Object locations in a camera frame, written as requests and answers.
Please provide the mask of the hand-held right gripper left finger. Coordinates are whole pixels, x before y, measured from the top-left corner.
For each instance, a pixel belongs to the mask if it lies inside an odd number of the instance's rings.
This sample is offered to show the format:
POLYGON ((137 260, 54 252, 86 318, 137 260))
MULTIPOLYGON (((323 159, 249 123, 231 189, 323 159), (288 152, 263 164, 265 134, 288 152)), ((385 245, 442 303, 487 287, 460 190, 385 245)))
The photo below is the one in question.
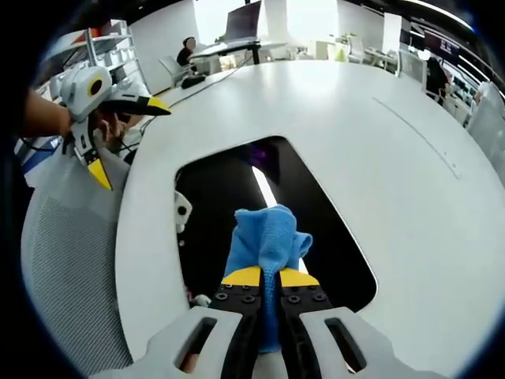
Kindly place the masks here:
POLYGON ((208 306, 195 306, 155 334, 143 358, 94 378, 250 378, 262 326, 261 268, 232 272, 208 306))

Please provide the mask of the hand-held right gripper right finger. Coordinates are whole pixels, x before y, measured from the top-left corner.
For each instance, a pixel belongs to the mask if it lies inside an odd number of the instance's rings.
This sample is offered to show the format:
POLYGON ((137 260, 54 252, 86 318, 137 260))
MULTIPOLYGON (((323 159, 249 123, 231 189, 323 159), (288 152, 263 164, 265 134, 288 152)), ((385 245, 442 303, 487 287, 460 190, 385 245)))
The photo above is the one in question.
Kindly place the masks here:
POLYGON ((390 340, 346 307, 333 307, 319 282, 279 272, 279 342, 289 378, 441 378, 399 360, 390 340))

